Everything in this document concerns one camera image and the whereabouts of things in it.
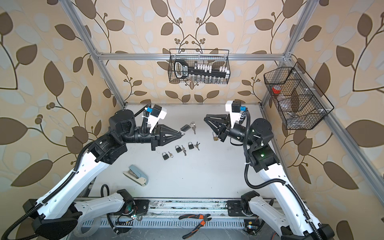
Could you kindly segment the brass padlock shackle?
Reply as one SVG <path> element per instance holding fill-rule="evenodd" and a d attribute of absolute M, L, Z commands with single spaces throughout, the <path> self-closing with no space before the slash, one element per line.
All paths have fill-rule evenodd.
<path fill-rule="evenodd" d="M 212 132 L 212 135 L 213 135 L 213 140 L 214 141 L 218 141 L 219 140 L 219 138 L 218 138 L 218 136 L 217 136 L 217 134 L 215 132 Z"/>

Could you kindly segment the red cap item in basket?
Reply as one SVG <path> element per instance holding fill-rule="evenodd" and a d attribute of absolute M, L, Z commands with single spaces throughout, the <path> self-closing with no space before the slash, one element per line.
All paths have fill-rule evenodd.
<path fill-rule="evenodd" d="M 274 95 L 278 96 L 282 92 L 282 87 L 275 85 L 272 87 L 272 92 Z"/>

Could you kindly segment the black padlock with keys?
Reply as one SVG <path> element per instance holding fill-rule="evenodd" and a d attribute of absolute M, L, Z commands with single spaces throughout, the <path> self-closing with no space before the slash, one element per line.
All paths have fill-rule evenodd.
<path fill-rule="evenodd" d="M 195 124 L 195 122 L 191 122 L 190 124 L 184 125 L 181 128 L 182 132 L 187 132 L 188 130 L 193 130 L 194 134 L 196 134 L 196 124 Z"/>
<path fill-rule="evenodd" d="M 187 155 L 187 151 L 183 146 L 176 145 L 175 150 L 177 153 L 183 153 L 185 156 Z"/>

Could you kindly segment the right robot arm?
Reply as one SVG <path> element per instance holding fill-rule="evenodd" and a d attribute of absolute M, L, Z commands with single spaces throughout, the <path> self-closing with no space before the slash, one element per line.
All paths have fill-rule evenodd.
<path fill-rule="evenodd" d="M 229 114 L 206 115 L 204 121 L 222 142 L 231 138 L 242 143 L 244 178 L 252 189 L 242 195 L 244 214 L 260 217 L 282 240 L 331 240 L 333 229 L 309 210 L 270 147 L 271 124 L 263 118 L 252 122 L 249 111 L 237 115 L 246 120 L 245 126 L 232 123 Z"/>

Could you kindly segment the black white tool in basket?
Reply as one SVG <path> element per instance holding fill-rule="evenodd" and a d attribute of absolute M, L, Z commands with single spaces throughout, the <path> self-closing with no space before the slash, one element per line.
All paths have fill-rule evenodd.
<path fill-rule="evenodd" d="M 190 66 L 185 60 L 175 60 L 173 71 L 178 79 L 194 77 L 229 79 L 231 75 L 230 70 L 222 66 L 218 70 L 214 69 L 212 65 L 193 63 Z"/>

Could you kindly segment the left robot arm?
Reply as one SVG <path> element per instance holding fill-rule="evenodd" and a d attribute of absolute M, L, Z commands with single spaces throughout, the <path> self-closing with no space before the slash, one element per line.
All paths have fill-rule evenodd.
<path fill-rule="evenodd" d="M 117 111 L 109 119 L 109 130 L 95 141 L 81 148 L 74 168 L 47 194 L 24 204 L 25 214 L 13 223 L 3 234 L 7 240 L 10 233 L 23 221 L 33 219 L 34 234 L 28 240 L 44 237 L 60 240 L 70 234 L 82 221 L 94 219 L 104 214 L 120 211 L 132 196 L 126 190 L 119 190 L 110 196 L 102 197 L 88 204 L 76 203 L 75 199 L 101 172 L 127 152 L 127 144 L 167 145 L 183 136 L 166 125 L 159 124 L 167 115 L 167 110 L 159 105 L 146 105 L 141 110 L 143 124 L 138 127 L 137 114 L 131 110 Z"/>

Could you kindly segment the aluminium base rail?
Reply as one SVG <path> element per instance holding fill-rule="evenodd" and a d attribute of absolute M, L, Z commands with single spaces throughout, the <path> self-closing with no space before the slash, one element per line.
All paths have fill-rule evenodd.
<path fill-rule="evenodd" d="M 111 230 L 113 227 L 121 232 L 131 229 L 192 229 L 200 220 L 179 217 L 185 214 L 209 214 L 211 221 L 206 228 L 256 230 L 262 219 L 256 215 L 247 216 L 242 212 L 239 198 L 137 198 L 137 209 L 131 216 L 112 213 L 91 220 L 82 221 L 75 228 L 75 233 L 85 234 L 98 230 Z"/>

